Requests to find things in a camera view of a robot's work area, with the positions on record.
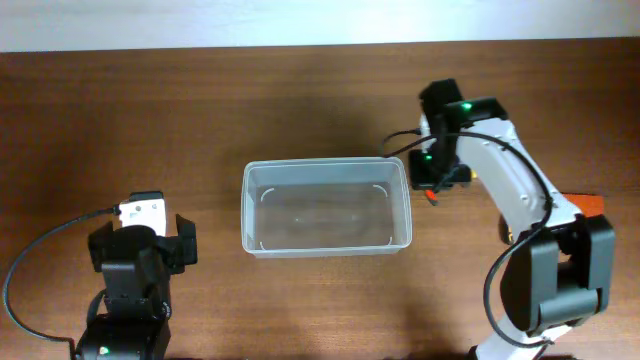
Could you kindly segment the red handled cutting pliers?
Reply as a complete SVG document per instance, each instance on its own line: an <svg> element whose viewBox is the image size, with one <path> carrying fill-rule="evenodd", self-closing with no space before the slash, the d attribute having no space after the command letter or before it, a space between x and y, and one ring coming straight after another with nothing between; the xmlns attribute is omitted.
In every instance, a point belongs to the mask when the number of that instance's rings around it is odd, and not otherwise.
<svg viewBox="0 0 640 360"><path fill-rule="evenodd" d="M432 206L437 206L439 204L437 196L432 190L426 190L425 191L425 196L426 196L426 198L428 199L429 203Z"/></svg>

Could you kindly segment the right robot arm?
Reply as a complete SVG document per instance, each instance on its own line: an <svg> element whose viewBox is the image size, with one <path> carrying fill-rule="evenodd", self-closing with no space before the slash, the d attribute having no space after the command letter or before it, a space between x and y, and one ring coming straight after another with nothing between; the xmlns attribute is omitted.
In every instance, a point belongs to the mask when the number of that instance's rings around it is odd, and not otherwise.
<svg viewBox="0 0 640 360"><path fill-rule="evenodd" d="M538 359L609 303L616 235L559 192L522 145L493 97L466 100L455 80L419 95L420 140L411 185L436 194L477 176L501 215L508 249L491 266L483 306L493 329L471 359Z"/></svg>

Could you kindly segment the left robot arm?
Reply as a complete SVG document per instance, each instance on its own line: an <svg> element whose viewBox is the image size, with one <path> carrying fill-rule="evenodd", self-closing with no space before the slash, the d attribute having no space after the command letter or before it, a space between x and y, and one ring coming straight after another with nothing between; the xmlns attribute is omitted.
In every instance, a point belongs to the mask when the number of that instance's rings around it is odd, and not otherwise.
<svg viewBox="0 0 640 360"><path fill-rule="evenodd" d="M170 279L198 261L195 224L178 215L168 236L164 194L134 192L111 222L88 236L94 271L105 288L91 301L74 359L162 359L173 314Z"/></svg>

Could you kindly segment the clear plastic container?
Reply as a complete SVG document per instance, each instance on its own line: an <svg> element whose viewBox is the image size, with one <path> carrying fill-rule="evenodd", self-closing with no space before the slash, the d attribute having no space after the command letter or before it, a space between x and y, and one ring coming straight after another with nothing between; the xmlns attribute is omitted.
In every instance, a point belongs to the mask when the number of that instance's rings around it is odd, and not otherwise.
<svg viewBox="0 0 640 360"><path fill-rule="evenodd" d="M310 158L246 165L243 249L256 258L394 254L413 239L397 157Z"/></svg>

